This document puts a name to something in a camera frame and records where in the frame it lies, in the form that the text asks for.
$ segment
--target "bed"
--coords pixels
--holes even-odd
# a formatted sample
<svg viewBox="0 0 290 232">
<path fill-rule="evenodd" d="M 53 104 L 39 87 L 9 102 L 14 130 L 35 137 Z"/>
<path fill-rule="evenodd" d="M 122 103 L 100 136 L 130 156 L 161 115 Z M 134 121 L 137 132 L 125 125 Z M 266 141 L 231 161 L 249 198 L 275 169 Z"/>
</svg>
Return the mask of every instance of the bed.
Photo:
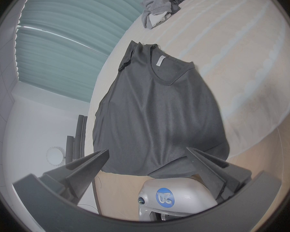
<svg viewBox="0 0 290 232">
<path fill-rule="evenodd" d="M 290 25 L 271 0 L 185 0 L 180 7 L 151 30 L 137 18 L 108 57 L 90 103 L 85 155 L 94 150 L 99 102 L 131 40 L 194 62 L 220 107 L 229 157 L 257 144 L 290 112 Z"/>
</svg>

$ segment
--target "wooden floor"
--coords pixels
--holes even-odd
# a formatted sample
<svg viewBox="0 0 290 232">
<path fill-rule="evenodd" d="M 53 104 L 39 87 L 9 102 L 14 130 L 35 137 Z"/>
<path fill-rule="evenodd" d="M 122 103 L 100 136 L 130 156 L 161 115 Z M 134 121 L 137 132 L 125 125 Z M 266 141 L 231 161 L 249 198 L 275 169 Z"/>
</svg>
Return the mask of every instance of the wooden floor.
<svg viewBox="0 0 290 232">
<path fill-rule="evenodd" d="M 244 153 L 228 159 L 230 163 L 248 168 L 252 178 L 262 170 L 282 180 L 282 186 L 256 231 L 281 203 L 290 188 L 290 114 L 271 134 Z M 99 172 L 95 178 L 97 195 L 103 215 L 124 220 L 138 220 L 138 193 L 150 177 Z"/>
</svg>

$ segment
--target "green curtain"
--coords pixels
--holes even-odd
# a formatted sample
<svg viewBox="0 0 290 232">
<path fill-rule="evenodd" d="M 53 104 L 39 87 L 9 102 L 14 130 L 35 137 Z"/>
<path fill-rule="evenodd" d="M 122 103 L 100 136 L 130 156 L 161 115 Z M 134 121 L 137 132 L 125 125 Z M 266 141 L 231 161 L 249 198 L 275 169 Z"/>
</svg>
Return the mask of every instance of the green curtain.
<svg viewBox="0 0 290 232">
<path fill-rule="evenodd" d="M 19 80 L 90 102 L 113 48 L 142 0 L 28 0 L 16 33 Z"/>
</svg>

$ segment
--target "blue sticker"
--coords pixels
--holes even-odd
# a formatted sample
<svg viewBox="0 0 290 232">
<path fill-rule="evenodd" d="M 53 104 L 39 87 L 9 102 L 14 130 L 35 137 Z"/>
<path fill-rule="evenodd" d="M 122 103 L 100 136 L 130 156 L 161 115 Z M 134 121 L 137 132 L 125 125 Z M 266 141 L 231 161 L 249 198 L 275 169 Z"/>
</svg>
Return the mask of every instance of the blue sticker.
<svg viewBox="0 0 290 232">
<path fill-rule="evenodd" d="M 175 203 L 173 193 L 167 188 L 160 188 L 156 193 L 156 199 L 158 204 L 165 208 L 170 208 Z"/>
</svg>

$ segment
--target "white clothing tag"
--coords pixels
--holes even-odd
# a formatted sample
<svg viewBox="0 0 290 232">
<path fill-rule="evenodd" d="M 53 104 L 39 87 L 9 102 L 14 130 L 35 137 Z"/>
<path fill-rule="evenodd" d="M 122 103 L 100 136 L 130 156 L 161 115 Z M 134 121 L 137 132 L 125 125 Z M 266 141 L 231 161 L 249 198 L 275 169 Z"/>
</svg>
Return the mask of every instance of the white clothing tag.
<svg viewBox="0 0 290 232">
<path fill-rule="evenodd" d="M 161 55 L 161 57 L 159 58 L 156 66 L 160 66 L 160 64 L 162 63 L 162 60 L 164 60 L 166 58 L 166 56 Z"/>
</svg>

